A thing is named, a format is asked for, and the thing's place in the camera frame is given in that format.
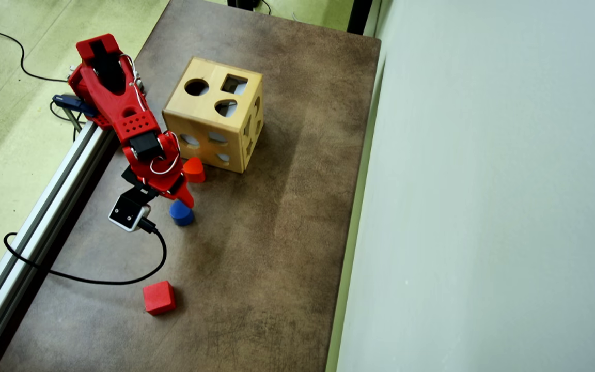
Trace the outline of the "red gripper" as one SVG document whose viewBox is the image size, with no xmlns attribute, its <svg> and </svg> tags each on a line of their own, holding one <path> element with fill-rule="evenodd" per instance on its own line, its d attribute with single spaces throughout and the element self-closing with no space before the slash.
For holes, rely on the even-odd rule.
<svg viewBox="0 0 595 372">
<path fill-rule="evenodd" d="M 190 209 L 194 208 L 194 198 L 188 189 L 188 180 L 182 172 L 180 151 L 169 150 L 165 160 L 159 157 L 149 162 L 138 160 L 132 150 L 125 150 L 129 168 L 124 172 L 124 179 L 139 189 L 153 189 L 158 195 L 182 202 Z"/>
</svg>

